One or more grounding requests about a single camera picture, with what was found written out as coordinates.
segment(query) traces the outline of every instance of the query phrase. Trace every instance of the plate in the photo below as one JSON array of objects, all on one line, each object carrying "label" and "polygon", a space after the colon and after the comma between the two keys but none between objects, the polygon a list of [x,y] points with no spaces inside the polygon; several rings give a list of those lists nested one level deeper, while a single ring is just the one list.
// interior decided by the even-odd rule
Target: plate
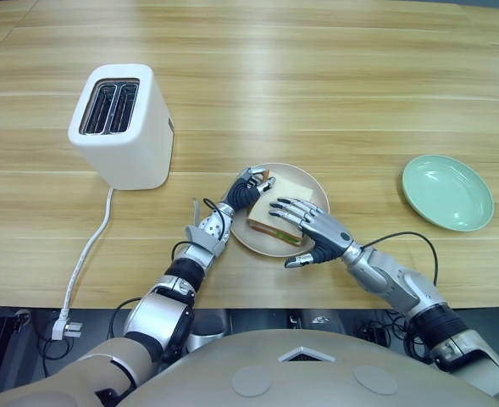
[{"label": "plate", "polygon": [[[330,204],[328,202],[328,197],[326,197],[326,192],[320,186],[320,184],[310,176],[306,171],[301,168],[295,167],[290,164],[282,163],[267,163],[259,164],[258,167],[263,167],[267,170],[284,176],[289,180],[302,185],[303,187],[313,189],[313,196],[311,202],[319,206],[322,210],[327,213],[330,212]],[[232,225],[232,234],[243,244],[244,246],[250,248],[252,251],[264,254],[271,257],[291,257],[297,256],[302,253],[306,253],[313,248],[313,240],[308,237],[302,238],[302,244],[300,246],[292,246],[288,243],[282,242],[275,237],[271,237],[260,231],[254,231],[247,224],[247,210],[243,209],[236,213],[234,216],[234,223]]]},{"label": "plate", "polygon": [[406,165],[403,191],[426,220],[453,231],[476,231],[494,215],[494,199],[466,164],[443,155],[422,155]]}]

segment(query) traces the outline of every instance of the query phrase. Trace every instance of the bread slice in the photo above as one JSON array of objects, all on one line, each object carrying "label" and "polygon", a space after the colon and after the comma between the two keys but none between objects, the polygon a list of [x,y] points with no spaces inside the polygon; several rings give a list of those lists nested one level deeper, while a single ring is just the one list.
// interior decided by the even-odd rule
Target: bread slice
[{"label": "bread slice", "polygon": [[272,172],[268,176],[275,177],[274,187],[264,193],[253,205],[247,217],[247,223],[256,231],[276,237],[293,246],[300,246],[302,232],[287,221],[270,215],[268,211],[272,208],[269,204],[276,201],[279,197],[300,198],[308,201],[313,196],[313,190]]}]

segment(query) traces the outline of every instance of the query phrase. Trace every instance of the silver metal arm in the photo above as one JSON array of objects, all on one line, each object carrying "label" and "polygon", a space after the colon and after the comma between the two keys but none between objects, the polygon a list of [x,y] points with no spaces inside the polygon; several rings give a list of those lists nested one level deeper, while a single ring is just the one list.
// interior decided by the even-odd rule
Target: silver metal arm
[{"label": "silver metal arm", "polygon": [[191,330],[192,306],[215,258],[225,250],[232,218],[269,190],[265,169],[242,171],[217,210],[186,228],[191,243],[130,312],[123,337],[110,339],[57,375],[0,394],[0,405],[116,405],[156,374],[160,361],[179,358]]},{"label": "silver metal arm", "polygon": [[340,222],[312,203],[280,198],[270,206],[271,215],[296,225],[315,241],[310,253],[288,259],[285,267],[341,258],[362,289],[405,316],[440,369],[489,395],[499,394],[499,356],[479,333],[468,329],[430,280],[389,254],[363,248]]}]

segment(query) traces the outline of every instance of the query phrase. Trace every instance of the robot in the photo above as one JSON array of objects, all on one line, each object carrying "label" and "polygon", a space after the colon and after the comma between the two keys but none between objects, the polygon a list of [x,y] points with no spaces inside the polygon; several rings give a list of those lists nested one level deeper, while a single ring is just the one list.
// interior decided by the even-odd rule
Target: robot
[{"label": "robot", "polygon": [[[98,345],[58,374],[0,393],[0,405],[342,405],[499,406],[499,356],[447,305],[435,286],[389,254],[358,244],[312,203],[280,198],[270,214],[314,240],[288,259],[302,267],[341,259],[360,287],[404,315],[427,345],[432,366],[354,337],[313,330],[267,330],[224,337],[181,356],[193,305],[225,250],[236,211],[274,185],[247,168],[188,244],[130,312],[123,337]],[[157,374],[158,365],[174,363]]]}]

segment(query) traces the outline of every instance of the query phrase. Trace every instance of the green plate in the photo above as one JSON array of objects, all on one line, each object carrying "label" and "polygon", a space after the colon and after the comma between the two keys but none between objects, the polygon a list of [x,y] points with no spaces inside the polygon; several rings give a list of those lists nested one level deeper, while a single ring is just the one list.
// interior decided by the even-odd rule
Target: green plate
[{"label": "green plate", "polygon": [[494,215],[494,199],[466,164],[443,155],[422,155],[403,170],[409,203],[430,222],[453,231],[476,231]]}]

